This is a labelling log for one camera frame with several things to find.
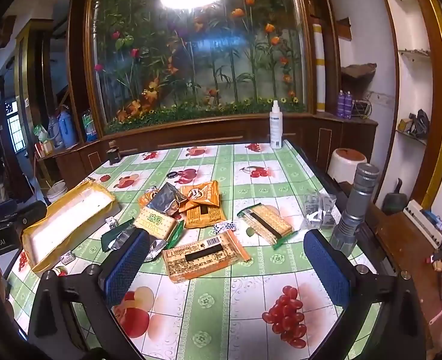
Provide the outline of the dark green snack pouch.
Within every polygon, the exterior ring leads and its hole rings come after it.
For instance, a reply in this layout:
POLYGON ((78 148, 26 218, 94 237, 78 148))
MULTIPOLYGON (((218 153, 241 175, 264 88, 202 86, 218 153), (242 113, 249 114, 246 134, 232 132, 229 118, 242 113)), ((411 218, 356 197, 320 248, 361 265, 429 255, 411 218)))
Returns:
POLYGON ((101 249, 107 253, 110 250, 119 250, 126 240, 131 236, 135 226, 134 219, 131 218, 118 225, 117 228, 107 231, 101 236, 101 249))

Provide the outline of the small blue white candy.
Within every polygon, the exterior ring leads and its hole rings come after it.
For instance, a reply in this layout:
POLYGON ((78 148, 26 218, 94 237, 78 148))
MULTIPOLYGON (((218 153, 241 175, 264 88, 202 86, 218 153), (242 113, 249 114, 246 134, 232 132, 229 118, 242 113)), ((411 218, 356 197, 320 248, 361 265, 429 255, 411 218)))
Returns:
POLYGON ((118 220, 115 219, 115 217, 110 216, 110 217, 105 219, 105 222, 109 226, 110 230, 115 229, 115 228, 118 227, 118 220))

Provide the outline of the yellow green-label cracker pack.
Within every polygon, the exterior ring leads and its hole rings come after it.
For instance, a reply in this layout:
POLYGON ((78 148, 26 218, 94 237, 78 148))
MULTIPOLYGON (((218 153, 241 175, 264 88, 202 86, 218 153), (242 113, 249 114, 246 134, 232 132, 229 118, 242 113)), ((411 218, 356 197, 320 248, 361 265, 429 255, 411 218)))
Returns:
POLYGON ((177 225, 177 221, 163 213, 143 207, 134 220, 133 225, 147 231, 149 235, 157 239, 168 241, 175 225, 177 225))

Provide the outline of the clear plastic snack bag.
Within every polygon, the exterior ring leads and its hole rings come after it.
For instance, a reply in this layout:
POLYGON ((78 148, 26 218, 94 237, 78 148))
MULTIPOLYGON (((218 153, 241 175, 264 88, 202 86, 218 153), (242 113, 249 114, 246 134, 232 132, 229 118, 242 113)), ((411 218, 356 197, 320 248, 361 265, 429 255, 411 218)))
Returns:
POLYGON ((311 192, 301 196, 301 211, 307 229, 328 229, 336 224, 333 210, 336 196, 320 192, 311 192))

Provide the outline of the green-edged cracker pack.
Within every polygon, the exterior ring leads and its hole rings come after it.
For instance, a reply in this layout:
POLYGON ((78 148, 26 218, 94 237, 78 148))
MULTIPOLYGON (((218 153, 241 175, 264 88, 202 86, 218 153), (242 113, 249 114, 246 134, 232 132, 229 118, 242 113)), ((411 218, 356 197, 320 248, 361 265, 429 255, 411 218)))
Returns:
POLYGON ((240 210, 237 217, 246 222, 258 236, 275 250, 287 242, 295 233, 289 222, 262 203, 240 210))

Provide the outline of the orange snack bag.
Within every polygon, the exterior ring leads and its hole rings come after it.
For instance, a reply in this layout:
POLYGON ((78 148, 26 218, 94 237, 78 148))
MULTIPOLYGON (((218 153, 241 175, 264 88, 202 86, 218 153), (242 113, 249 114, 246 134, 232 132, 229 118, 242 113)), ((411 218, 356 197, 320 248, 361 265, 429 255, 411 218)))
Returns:
POLYGON ((212 227, 226 220, 222 208, 212 205, 198 205, 185 213, 184 227, 187 229, 212 227))
POLYGON ((185 211, 199 205, 220 206, 219 182, 217 180, 197 185, 183 185, 180 192, 188 198, 183 206, 185 211))
POLYGON ((143 208, 147 205, 149 205, 149 203, 152 202, 153 198, 155 197, 155 195, 158 192, 158 188, 156 188, 155 186, 152 186, 149 189, 146 189, 138 198, 138 203, 140 208, 143 208))

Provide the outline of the silver foil snack pack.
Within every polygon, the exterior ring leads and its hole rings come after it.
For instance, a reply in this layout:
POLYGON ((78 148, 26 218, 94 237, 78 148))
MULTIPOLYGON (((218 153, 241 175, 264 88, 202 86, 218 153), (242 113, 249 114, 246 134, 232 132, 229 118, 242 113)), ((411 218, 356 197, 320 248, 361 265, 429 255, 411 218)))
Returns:
POLYGON ((187 200, 188 198, 174 185, 166 182, 155 193, 147 207, 164 215, 172 216, 187 200))

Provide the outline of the orange barcode cracker pack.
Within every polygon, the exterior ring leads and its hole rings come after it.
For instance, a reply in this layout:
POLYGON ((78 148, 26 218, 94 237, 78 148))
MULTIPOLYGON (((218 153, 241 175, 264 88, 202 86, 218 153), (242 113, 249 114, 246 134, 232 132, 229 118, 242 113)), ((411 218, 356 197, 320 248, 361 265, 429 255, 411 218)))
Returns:
POLYGON ((232 230, 184 246, 163 250, 162 258, 167 275, 173 283, 190 281, 225 269, 232 264, 251 260, 250 254, 232 230))

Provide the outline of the blue white patterned candy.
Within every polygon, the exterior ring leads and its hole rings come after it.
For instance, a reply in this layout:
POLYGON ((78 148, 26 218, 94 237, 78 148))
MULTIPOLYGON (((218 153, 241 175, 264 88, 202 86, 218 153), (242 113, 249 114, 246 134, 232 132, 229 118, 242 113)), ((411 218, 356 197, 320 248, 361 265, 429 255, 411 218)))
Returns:
POLYGON ((218 235, 220 233, 225 233, 227 231, 236 231, 237 227, 235 223, 231 220, 225 220, 222 222, 215 223, 213 226, 214 234, 218 235))

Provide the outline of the orange snack bag top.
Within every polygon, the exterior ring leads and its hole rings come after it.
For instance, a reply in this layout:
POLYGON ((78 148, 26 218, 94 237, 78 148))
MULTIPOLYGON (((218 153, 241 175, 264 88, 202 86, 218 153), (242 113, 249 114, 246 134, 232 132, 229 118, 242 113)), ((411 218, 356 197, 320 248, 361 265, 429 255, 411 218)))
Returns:
POLYGON ((183 206, 185 211, 199 205, 220 206, 219 182, 217 180, 197 185, 183 185, 180 192, 188 198, 183 206))

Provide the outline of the silver foil pack grey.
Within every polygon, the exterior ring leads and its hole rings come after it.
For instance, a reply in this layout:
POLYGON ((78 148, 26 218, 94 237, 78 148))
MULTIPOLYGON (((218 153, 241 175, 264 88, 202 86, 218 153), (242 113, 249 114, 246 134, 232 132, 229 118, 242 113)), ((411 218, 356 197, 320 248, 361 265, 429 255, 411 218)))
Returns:
POLYGON ((157 256, 162 252, 162 250, 167 246, 167 242, 162 239, 157 239, 154 236, 149 237, 150 247, 149 252, 145 258, 146 263, 151 263, 157 258, 157 256))

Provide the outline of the white plastic bucket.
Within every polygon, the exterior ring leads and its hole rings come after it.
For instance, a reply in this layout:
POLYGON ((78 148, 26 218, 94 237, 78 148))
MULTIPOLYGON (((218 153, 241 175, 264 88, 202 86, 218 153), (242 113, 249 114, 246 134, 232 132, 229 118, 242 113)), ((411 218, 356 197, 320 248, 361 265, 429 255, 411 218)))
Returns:
POLYGON ((67 185, 64 180, 57 181, 53 186, 47 191, 46 197, 50 203, 54 203, 63 197, 68 191, 67 185))

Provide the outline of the gold tray box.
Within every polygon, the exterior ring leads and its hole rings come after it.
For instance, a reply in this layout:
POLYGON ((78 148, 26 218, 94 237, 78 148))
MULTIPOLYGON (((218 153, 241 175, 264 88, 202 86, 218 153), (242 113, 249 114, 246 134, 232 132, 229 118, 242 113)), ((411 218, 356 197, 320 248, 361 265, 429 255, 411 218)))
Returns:
POLYGON ((41 276, 119 211, 118 200, 108 189, 84 180, 48 206, 45 218, 23 230, 30 269, 41 276))

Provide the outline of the grey flashlight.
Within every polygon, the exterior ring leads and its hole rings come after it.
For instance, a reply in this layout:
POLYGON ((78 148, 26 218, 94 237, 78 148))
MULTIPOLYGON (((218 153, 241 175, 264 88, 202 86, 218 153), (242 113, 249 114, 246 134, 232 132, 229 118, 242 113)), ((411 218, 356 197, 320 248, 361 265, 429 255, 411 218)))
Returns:
POLYGON ((364 222, 377 184, 379 169, 370 163, 359 163, 356 167, 354 183, 341 213, 341 219, 333 229, 330 245, 349 257, 356 245, 356 230, 364 222))

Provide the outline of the white stool red top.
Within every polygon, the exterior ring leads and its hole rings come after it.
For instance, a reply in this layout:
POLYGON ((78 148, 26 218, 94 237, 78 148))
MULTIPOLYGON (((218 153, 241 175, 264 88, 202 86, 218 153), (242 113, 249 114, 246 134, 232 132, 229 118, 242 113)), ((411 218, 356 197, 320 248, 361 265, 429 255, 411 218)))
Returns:
POLYGON ((333 151, 329 165, 328 175, 337 183, 353 183, 356 167, 366 163, 367 158, 357 150, 337 148, 333 151))

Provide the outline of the black round lid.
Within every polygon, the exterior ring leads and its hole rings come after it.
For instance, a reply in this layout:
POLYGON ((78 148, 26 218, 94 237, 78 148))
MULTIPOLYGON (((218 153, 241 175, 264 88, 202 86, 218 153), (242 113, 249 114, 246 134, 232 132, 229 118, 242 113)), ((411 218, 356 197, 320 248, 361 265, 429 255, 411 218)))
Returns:
POLYGON ((179 172, 169 172, 166 177, 168 179, 176 178, 179 175, 179 172))

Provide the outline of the blue thermos jug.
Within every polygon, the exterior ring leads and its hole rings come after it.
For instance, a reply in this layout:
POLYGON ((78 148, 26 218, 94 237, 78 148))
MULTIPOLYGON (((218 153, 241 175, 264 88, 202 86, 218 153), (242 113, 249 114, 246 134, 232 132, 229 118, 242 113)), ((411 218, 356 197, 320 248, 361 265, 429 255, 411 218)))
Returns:
POLYGON ((77 135, 74 128, 74 123, 72 121, 70 113, 66 109, 62 109, 59 117, 58 123, 61 131, 61 138, 64 142, 66 148, 70 148, 77 144, 77 135))

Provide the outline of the small dark ink bottle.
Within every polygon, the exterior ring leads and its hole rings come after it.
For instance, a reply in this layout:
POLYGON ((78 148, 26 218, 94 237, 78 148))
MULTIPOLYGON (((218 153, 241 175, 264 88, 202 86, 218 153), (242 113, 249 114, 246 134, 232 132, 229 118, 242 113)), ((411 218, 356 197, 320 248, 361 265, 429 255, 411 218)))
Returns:
POLYGON ((118 164, 121 161, 120 151, 118 149, 116 141, 109 141, 109 149, 107 150, 107 156, 110 165, 118 164))

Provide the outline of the green plastic bottle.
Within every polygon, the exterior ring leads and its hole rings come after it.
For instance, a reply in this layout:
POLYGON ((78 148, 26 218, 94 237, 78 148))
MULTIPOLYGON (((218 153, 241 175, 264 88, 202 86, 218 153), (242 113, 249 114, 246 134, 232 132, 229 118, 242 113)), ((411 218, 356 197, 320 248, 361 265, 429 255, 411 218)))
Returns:
POLYGON ((90 111, 86 111, 82 115, 82 121, 86 133, 87 142, 95 141, 97 139, 97 133, 95 130, 95 124, 94 124, 94 119, 92 117, 92 113, 90 111))

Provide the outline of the white spray bottle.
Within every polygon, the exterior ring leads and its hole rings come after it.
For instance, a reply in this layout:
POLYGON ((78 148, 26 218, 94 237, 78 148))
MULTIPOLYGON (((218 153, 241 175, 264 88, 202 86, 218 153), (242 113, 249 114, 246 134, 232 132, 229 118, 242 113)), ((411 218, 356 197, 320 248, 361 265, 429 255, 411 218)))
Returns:
POLYGON ((282 147, 283 114, 276 99, 272 102, 272 107, 269 114, 269 128, 270 146, 273 150, 278 150, 282 147))

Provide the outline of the purple bottle pair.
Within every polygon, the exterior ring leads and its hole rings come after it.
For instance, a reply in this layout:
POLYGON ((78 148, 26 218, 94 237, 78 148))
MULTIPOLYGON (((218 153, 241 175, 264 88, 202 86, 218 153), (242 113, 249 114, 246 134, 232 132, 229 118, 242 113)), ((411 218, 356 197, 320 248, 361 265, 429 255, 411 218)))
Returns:
POLYGON ((337 103, 337 116, 342 119, 351 119, 353 109, 353 97, 350 91, 339 91, 337 103))

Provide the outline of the floral glass panel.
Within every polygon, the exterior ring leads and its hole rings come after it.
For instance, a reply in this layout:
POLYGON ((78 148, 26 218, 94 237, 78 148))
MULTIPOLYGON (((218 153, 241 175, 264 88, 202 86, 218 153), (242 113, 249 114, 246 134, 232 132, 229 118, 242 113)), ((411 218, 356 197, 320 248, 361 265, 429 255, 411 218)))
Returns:
POLYGON ((296 0, 92 0, 107 133, 307 109, 296 0))

